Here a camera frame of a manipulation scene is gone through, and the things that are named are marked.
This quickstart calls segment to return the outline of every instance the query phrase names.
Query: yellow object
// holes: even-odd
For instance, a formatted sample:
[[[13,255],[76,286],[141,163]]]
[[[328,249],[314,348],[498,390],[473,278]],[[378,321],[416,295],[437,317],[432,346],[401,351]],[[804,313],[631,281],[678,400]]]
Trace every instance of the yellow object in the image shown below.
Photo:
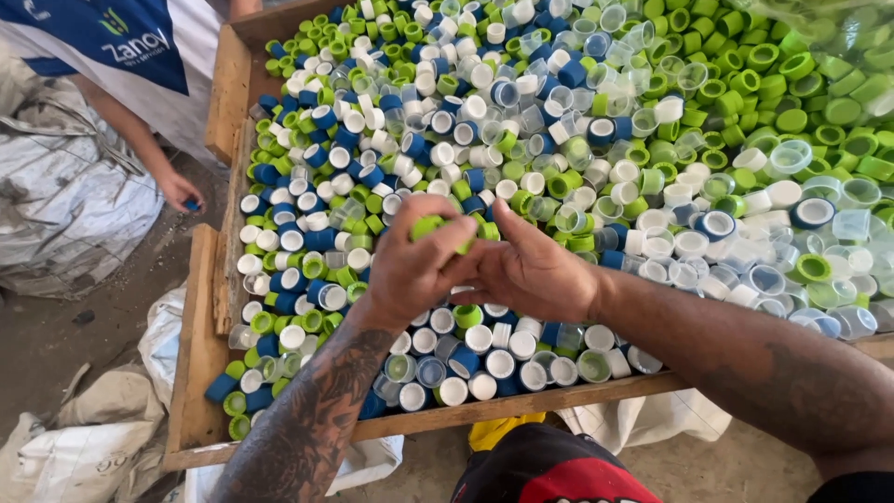
[[[503,435],[509,433],[516,426],[526,422],[543,422],[546,413],[529,413],[517,417],[494,419],[492,421],[476,422],[472,425],[472,431],[468,433],[468,445],[473,452],[491,450]]]

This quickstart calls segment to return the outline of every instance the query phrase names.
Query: blue and white shirt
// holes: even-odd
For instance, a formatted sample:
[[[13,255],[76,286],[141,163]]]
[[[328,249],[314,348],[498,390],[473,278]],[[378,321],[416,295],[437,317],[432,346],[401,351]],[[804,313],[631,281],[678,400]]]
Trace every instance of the blue and white shirt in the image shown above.
[[[207,166],[222,22],[205,0],[0,0],[0,38],[37,74],[84,75]]]

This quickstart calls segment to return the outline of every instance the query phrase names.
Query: person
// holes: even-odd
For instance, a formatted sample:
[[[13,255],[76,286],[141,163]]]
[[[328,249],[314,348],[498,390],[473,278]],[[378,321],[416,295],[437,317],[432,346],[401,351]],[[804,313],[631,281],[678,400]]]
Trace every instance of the person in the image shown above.
[[[174,171],[150,127],[229,180],[204,147],[217,36],[227,13],[259,11],[261,0],[229,0],[229,9],[226,1],[0,0],[0,38],[38,75],[70,78],[168,203],[187,211],[204,198]]]
[[[811,503],[891,501],[894,371],[785,320],[590,265],[494,204],[505,241],[478,240],[454,256],[475,220],[441,196],[403,202],[369,289],[241,442],[211,501],[322,500],[392,342],[454,286],[475,289],[452,303],[607,325],[733,416],[810,455],[824,480]],[[453,222],[411,243],[413,223],[431,214]],[[529,423],[470,458],[452,501],[658,499],[592,439]]]

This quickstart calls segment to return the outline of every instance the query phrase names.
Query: floor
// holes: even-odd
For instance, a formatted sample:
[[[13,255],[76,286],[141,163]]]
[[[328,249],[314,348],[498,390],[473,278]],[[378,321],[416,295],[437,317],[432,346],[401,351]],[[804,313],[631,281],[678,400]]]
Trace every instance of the floor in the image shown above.
[[[95,378],[119,364],[139,360],[137,342],[149,306],[186,279],[191,229],[220,226],[225,183],[188,158],[176,164],[205,194],[208,211],[183,216],[165,208],[127,263],[79,302],[9,296],[0,309],[0,444],[20,412],[52,416],[79,367],[90,362]],[[80,312],[96,319],[72,323]],[[468,456],[467,428],[408,436],[404,462],[389,478],[331,498],[338,502],[446,501]],[[679,435],[620,454],[630,471],[668,502],[804,501],[819,481],[809,459],[779,441],[733,422],[720,440],[706,443]]]

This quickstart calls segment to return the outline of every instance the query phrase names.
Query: wooden crate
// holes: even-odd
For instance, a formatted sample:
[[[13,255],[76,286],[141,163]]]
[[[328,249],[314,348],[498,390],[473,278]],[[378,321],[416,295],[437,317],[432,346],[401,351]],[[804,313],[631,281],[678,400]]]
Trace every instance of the wooden crate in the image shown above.
[[[223,408],[207,401],[203,395],[227,363],[233,357],[240,357],[231,352],[226,336],[233,322],[238,322],[241,307],[248,300],[235,264],[242,254],[238,201],[248,191],[244,173],[254,138],[253,122],[247,120],[249,104],[257,102],[262,93],[280,95],[283,80],[269,77],[264,69],[265,43],[271,38],[291,38],[301,21],[329,13],[340,3],[310,0],[281,5],[221,29],[206,144],[233,170],[222,230],[218,232],[202,225],[195,229],[192,238],[180,354],[163,461],[165,470],[225,463],[238,445],[229,441],[229,418]],[[855,346],[894,367],[894,335],[868,337]],[[361,421],[354,430],[353,440],[437,430],[684,388],[690,386],[673,372],[665,371]]]

